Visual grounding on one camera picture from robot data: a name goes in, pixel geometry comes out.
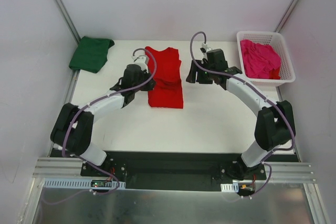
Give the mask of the red t shirt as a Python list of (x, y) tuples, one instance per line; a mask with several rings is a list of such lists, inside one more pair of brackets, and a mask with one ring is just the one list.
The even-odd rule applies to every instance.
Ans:
[(168, 47), (157, 51), (146, 47), (146, 55), (152, 54), (157, 69), (154, 75), (156, 82), (153, 90), (148, 92), (148, 104), (152, 108), (182, 109), (184, 106), (182, 80), (180, 75), (181, 60), (179, 51)]

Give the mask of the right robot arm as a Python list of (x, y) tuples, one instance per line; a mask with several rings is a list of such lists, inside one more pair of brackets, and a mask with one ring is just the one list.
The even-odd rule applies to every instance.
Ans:
[(188, 83), (215, 83), (238, 97), (256, 116), (255, 140), (241, 153), (237, 161), (226, 169), (232, 179), (248, 179), (273, 152), (295, 139), (295, 122), (288, 101), (267, 98), (259, 88), (244, 78), (237, 67), (229, 67), (221, 49), (206, 45), (200, 48), (202, 60), (193, 59)]

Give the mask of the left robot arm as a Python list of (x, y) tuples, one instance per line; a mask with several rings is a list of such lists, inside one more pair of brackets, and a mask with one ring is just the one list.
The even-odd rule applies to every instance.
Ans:
[(140, 64), (127, 65), (123, 77), (103, 96), (84, 105), (66, 103), (61, 108), (50, 139), (93, 164), (99, 176), (111, 171), (107, 153), (91, 142), (93, 125), (101, 118), (131, 103), (138, 91), (151, 91), (155, 86), (153, 74)]

